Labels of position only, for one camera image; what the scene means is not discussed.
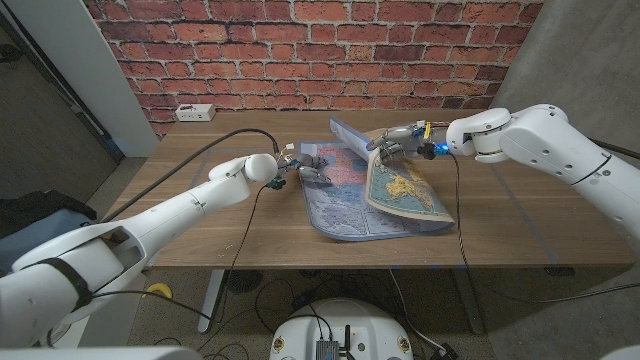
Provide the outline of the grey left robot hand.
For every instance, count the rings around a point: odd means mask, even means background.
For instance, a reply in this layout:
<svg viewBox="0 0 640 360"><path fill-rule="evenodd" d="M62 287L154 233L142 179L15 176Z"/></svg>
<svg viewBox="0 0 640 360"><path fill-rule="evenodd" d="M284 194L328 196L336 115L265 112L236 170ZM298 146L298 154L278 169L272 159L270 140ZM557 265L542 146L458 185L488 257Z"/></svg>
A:
<svg viewBox="0 0 640 360"><path fill-rule="evenodd" d="M282 180L285 173L297 170L303 180L331 183L331 179L321 172L328 165L324 157L305 153L287 154L277 160L277 165L276 180Z"/></svg>

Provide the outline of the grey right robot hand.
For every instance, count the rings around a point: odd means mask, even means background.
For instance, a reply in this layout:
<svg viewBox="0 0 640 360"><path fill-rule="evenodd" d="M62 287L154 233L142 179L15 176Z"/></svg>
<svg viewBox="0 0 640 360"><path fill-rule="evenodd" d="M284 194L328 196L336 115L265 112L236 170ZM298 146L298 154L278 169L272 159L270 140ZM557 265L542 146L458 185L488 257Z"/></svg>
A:
<svg viewBox="0 0 640 360"><path fill-rule="evenodd" d="M366 149L377 149L382 162L417 156L433 160L436 156L449 153L447 129L447 123L418 120L408 125L387 128L371 140Z"/></svg>

